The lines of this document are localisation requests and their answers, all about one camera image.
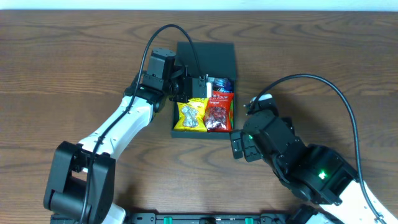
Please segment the red snack bag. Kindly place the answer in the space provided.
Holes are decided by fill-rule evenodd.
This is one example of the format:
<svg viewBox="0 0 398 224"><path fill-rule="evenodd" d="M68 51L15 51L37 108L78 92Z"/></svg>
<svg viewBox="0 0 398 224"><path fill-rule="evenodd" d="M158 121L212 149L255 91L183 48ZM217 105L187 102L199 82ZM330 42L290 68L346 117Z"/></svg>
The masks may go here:
<svg viewBox="0 0 398 224"><path fill-rule="evenodd" d="M203 121L208 132L229 132L229 107L234 98L234 93L213 91L208 100Z"/></svg>

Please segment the yellow snack bag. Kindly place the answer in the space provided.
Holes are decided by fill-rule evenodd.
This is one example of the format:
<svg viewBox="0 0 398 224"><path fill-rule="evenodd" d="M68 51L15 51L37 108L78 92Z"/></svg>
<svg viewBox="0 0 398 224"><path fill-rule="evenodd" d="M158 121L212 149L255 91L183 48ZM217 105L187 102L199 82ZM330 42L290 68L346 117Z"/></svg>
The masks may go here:
<svg viewBox="0 0 398 224"><path fill-rule="evenodd" d="M188 103L177 103L178 121L174 130L207 132L203 121L207 104L208 98L192 98Z"/></svg>

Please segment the blue Oreo cookie pack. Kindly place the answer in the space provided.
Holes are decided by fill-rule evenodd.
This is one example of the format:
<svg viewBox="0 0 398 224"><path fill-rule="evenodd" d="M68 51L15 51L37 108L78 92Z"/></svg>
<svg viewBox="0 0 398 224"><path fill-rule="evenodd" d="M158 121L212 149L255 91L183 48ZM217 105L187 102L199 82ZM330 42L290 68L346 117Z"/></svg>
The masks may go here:
<svg viewBox="0 0 398 224"><path fill-rule="evenodd" d="M211 84L214 91L223 93L233 92L233 84L227 78L213 78Z"/></svg>

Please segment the Haribo gummy worms bag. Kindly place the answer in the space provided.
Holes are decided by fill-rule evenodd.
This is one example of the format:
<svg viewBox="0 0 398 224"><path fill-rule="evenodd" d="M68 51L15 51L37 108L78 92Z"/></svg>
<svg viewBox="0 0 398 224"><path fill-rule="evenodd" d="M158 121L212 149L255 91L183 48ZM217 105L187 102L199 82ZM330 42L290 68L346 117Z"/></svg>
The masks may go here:
<svg viewBox="0 0 398 224"><path fill-rule="evenodd" d="M233 106L233 100L231 101L230 107L229 107L229 122L232 130L234 128L234 106Z"/></svg>

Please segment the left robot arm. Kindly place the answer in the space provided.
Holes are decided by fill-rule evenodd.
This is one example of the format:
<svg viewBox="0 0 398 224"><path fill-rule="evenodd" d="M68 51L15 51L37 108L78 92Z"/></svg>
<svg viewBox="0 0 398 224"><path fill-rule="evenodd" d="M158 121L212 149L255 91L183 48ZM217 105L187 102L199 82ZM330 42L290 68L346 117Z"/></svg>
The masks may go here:
<svg viewBox="0 0 398 224"><path fill-rule="evenodd" d="M78 143L64 141L56 148L44 208L72 223L124 223L127 212L113 202L116 161L166 100L186 103L210 94L208 75L193 75L175 52L154 49L116 111Z"/></svg>

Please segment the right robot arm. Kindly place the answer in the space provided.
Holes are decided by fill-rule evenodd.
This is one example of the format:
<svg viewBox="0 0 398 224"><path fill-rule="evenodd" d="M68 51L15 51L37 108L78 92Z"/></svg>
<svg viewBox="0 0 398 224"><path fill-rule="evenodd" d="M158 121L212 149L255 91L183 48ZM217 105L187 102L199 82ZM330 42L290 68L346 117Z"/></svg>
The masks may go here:
<svg viewBox="0 0 398 224"><path fill-rule="evenodd" d="M335 150L305 145L295 135L292 120L279 117L274 99L261 96L246 108L253 114L229 136L235 159L263 160L296 197L321 206L343 223L377 223L366 203L359 174Z"/></svg>

